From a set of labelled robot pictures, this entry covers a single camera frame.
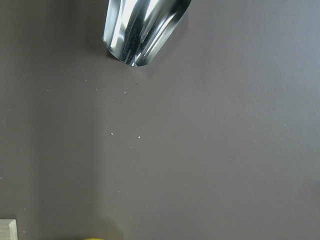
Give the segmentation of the shiny metal right gripper finger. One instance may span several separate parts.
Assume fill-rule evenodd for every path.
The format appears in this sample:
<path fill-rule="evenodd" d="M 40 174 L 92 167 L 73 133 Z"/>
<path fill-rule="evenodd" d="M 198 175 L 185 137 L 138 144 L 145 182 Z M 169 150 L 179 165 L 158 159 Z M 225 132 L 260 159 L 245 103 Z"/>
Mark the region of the shiny metal right gripper finger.
<path fill-rule="evenodd" d="M 110 0 L 103 43 L 120 62 L 150 64 L 187 12 L 189 0 Z"/>

